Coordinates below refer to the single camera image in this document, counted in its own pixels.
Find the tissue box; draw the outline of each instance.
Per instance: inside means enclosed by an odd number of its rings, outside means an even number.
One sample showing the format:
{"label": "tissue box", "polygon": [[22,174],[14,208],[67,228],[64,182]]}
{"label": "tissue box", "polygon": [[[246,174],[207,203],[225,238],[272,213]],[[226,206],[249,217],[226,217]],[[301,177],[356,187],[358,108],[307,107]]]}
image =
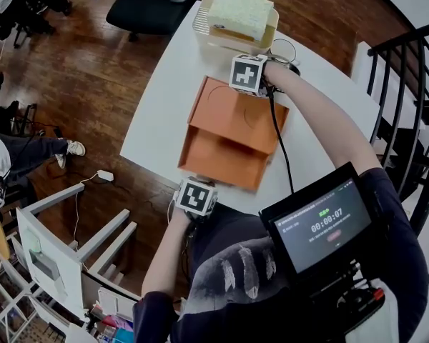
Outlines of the tissue box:
{"label": "tissue box", "polygon": [[214,28],[227,29],[260,41],[273,3],[268,0],[214,0],[207,21]]}

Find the chair leg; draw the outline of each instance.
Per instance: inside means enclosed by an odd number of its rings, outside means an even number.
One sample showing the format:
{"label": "chair leg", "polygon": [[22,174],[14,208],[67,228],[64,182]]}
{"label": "chair leg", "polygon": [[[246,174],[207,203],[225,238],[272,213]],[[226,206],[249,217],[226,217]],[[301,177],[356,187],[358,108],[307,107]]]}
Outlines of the chair leg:
{"label": "chair leg", "polygon": [[136,42],[138,41],[138,34],[131,31],[129,33],[129,42]]}

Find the timer display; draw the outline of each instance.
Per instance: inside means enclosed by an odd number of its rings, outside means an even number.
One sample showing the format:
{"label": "timer display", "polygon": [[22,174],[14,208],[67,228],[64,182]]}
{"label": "timer display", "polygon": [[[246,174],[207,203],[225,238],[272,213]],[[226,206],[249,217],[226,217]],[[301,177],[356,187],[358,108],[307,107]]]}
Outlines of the timer display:
{"label": "timer display", "polygon": [[331,255],[370,223],[353,180],[275,221],[297,273]]}

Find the floor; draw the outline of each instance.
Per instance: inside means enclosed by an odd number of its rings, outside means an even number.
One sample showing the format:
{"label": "floor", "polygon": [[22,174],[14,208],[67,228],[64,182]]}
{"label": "floor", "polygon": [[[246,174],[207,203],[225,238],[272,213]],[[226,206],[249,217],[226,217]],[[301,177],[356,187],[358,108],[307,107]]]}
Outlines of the floor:
{"label": "floor", "polygon": [[[123,208],[130,209],[129,219],[138,227],[130,258],[132,268],[122,286],[139,294],[167,225],[167,205],[175,184],[121,158],[119,152],[169,38],[142,36],[131,44],[126,32],[105,22],[114,0],[72,1],[70,17],[47,14],[57,29],[55,35],[33,36],[19,50],[13,49],[14,35],[6,41],[0,64],[5,73],[0,105],[13,100],[37,103],[38,122],[60,126],[64,136],[82,141],[87,148],[86,156],[71,158],[64,171],[50,161],[30,176],[40,198],[99,169],[114,173],[114,185],[88,182],[79,197],[77,239],[83,244]],[[407,31],[405,23],[381,0],[272,1],[280,14],[281,32],[348,75],[359,41],[372,46]],[[53,136],[51,127],[46,127],[46,132]],[[43,212],[40,219],[70,242],[77,220],[74,199]],[[187,284],[180,274],[177,296],[186,294]]]}

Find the power adapter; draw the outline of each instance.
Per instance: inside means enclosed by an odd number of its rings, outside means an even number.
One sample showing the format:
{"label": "power adapter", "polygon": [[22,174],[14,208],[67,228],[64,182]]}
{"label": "power adapter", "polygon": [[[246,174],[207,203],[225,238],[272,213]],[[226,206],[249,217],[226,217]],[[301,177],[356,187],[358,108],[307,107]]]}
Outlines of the power adapter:
{"label": "power adapter", "polygon": [[97,175],[99,176],[99,178],[107,180],[108,182],[112,182],[114,179],[113,173],[110,173],[109,171],[99,170],[97,172]]}

